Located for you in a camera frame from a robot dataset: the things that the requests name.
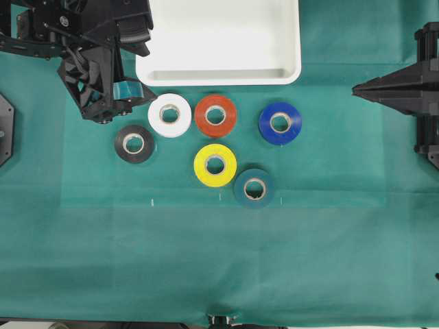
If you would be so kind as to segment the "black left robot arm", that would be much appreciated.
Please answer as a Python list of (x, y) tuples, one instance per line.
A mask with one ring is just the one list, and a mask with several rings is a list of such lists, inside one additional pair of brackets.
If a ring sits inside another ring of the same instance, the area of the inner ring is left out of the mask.
[(126, 77), (121, 51), (146, 57), (149, 1), (2, 1), (1, 50), (60, 58), (58, 74), (84, 120), (109, 123), (157, 96)]

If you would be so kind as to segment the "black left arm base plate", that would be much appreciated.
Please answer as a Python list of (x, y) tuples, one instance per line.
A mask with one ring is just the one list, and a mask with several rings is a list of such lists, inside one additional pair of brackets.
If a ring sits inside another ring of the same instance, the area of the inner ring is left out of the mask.
[(4, 165), (13, 154), (14, 142), (14, 106), (3, 96), (0, 96), (1, 122), (0, 122), (0, 166)]

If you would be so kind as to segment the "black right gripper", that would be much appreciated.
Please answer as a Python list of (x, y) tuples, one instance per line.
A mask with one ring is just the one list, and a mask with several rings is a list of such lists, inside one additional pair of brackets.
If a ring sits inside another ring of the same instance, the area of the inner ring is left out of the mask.
[(414, 151), (438, 164), (438, 23), (414, 34), (417, 64), (353, 87), (353, 96), (417, 116)]

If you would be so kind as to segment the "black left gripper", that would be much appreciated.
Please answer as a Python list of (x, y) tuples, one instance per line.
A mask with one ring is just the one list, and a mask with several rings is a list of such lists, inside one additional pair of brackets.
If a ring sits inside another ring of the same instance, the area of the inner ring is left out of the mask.
[(157, 99), (145, 84), (125, 76), (116, 17), (77, 16), (64, 50), (58, 74), (84, 120), (109, 123)]

